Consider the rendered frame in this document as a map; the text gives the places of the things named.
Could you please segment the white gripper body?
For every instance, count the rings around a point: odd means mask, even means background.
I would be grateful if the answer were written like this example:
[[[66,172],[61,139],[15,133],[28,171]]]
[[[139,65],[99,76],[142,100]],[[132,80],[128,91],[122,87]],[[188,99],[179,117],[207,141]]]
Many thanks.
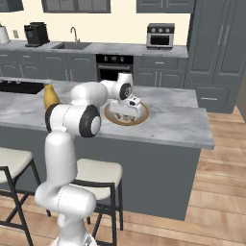
[[[110,103],[110,111],[114,116],[123,122],[132,122],[140,117],[141,105],[137,106],[123,106],[117,102]]]

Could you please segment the brown-rimmed ice bowl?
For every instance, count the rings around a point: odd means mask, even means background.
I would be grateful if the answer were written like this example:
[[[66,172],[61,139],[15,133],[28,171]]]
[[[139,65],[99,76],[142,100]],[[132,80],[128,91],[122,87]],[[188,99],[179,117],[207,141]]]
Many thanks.
[[[137,106],[137,105],[141,105],[141,114],[140,117],[138,119],[136,119],[135,121],[132,122],[123,122],[121,120],[118,120],[114,114],[110,111],[110,103],[111,102],[117,102],[120,105],[123,106]],[[117,125],[122,125],[122,126],[134,126],[134,125],[138,125],[142,122],[144,122],[148,115],[149,115],[149,111],[148,108],[141,102],[141,101],[134,101],[134,100],[124,100],[124,101],[118,101],[118,100],[111,100],[104,109],[104,115],[106,116],[106,118]]]

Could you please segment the black built-in oven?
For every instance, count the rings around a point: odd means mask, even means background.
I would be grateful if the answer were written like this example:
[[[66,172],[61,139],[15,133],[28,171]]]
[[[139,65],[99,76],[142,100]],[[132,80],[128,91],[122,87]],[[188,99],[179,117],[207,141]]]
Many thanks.
[[[134,73],[134,57],[128,55],[96,55],[98,81],[116,81],[119,73]]]

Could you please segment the grey lower cupboard run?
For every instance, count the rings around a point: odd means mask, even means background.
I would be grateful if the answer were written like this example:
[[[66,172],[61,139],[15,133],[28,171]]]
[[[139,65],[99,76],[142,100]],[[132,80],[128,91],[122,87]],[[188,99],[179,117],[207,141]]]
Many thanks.
[[[92,54],[65,51],[20,51],[0,49],[0,76],[54,81],[90,82],[97,80]]]
[[[183,88],[187,58],[134,57],[134,85]]]

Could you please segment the grey kitchen island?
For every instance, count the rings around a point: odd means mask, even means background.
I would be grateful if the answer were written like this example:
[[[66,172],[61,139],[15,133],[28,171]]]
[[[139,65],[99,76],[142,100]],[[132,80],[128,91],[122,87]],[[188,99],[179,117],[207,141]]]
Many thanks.
[[[177,220],[185,218],[200,151],[214,147],[207,111],[193,89],[135,86],[149,110],[136,126],[102,120],[97,136],[76,137],[79,159],[113,161],[123,168],[123,209]],[[0,92],[0,147],[33,153],[46,179],[43,94]]]

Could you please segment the black stool with cream seat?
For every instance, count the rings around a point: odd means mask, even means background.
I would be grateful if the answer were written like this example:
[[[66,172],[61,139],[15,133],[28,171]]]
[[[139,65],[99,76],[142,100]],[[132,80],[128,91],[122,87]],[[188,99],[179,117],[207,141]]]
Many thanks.
[[[9,190],[0,189],[0,195],[12,198],[15,204],[10,215],[5,220],[0,220],[0,225],[22,230],[26,234],[29,246],[34,246],[22,210],[22,205],[32,192],[15,188],[17,181],[28,167],[32,168],[36,182],[40,185],[36,164],[30,151],[0,147],[0,184],[7,183],[9,186]]]
[[[78,175],[73,184],[92,192],[97,200],[95,211],[98,217],[93,229],[95,237],[102,216],[111,217],[112,242],[99,241],[101,246],[117,246],[116,213],[119,212],[119,227],[123,230],[123,168],[119,163],[99,160],[79,159],[77,161]]]

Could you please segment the yellow vase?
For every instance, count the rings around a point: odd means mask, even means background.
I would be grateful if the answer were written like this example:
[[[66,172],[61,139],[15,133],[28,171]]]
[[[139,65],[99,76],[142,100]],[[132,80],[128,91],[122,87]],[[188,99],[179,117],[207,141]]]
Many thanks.
[[[44,86],[43,101],[46,110],[48,110],[51,105],[58,104],[60,102],[60,99],[52,85]]]

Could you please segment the silver toaster oven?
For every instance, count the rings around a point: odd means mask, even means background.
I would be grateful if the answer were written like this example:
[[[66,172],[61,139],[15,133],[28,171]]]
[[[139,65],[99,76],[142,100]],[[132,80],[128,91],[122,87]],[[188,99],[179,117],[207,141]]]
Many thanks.
[[[148,49],[172,49],[174,33],[174,23],[150,23],[147,26],[146,47]]]

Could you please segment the grey sink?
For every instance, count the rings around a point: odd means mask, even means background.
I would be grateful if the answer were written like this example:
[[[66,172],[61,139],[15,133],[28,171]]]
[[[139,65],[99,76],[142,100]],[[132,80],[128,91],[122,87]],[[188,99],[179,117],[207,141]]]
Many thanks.
[[[62,43],[54,46],[54,49],[84,50],[89,45],[90,45],[90,42],[62,42]]]

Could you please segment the silver tap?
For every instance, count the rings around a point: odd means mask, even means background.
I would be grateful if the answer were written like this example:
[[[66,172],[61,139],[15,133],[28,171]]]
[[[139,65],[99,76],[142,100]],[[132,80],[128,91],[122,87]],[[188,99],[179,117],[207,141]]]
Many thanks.
[[[80,39],[77,37],[77,31],[76,31],[75,27],[71,27],[70,34],[72,34],[72,33],[74,34],[75,42],[76,43],[80,42]]]

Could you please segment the tall grey cupboard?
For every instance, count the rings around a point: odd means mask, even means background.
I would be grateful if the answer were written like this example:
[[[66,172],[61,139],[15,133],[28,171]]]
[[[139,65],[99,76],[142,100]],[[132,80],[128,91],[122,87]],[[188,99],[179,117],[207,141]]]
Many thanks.
[[[196,0],[184,86],[208,112],[231,113],[246,73],[246,0]]]

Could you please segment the black hob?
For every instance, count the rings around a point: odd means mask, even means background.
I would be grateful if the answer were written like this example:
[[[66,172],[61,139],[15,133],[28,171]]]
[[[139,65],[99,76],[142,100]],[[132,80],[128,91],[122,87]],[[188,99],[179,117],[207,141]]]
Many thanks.
[[[44,89],[43,83],[2,81],[0,82],[0,92],[38,94]]]

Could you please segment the grey upper cupboard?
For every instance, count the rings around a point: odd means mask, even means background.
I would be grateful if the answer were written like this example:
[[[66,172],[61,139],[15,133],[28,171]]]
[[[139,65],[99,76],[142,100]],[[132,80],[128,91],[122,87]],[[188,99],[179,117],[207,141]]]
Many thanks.
[[[136,0],[137,13],[193,13],[195,0]]]
[[[22,0],[0,0],[0,12],[23,11]]]

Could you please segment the black coffee machine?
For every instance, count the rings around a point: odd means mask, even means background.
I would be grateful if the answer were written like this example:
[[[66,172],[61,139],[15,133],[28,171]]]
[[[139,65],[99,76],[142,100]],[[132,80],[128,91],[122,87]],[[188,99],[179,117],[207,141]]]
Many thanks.
[[[50,42],[44,22],[31,22],[24,26],[24,32],[27,38],[26,47],[39,47]]]

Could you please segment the white paper towel roll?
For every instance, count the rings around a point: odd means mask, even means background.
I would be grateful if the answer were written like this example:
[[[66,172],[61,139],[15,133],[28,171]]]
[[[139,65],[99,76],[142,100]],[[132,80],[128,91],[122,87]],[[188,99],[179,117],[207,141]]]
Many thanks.
[[[9,43],[10,38],[5,26],[0,25],[0,43]]]

